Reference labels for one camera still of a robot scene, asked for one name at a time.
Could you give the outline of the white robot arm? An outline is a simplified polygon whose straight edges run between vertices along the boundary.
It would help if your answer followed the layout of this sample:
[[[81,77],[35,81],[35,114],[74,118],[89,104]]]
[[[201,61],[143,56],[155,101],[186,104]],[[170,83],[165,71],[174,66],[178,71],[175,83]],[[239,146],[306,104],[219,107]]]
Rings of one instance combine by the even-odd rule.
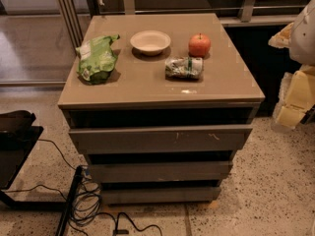
[[[287,48],[289,58],[301,65],[293,74],[284,73],[273,112],[276,129],[293,130],[315,106],[315,0],[268,44]]]

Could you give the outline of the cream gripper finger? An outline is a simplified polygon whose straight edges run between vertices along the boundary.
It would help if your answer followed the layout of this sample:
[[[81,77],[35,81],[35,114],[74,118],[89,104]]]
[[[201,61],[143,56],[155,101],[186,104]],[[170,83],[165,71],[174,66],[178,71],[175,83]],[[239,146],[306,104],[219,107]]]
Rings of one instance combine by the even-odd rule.
[[[285,26],[282,30],[269,39],[268,44],[275,48],[289,48],[292,26],[293,23]]]
[[[285,72],[275,107],[275,122],[294,129],[315,105],[315,67],[302,65],[293,74]]]

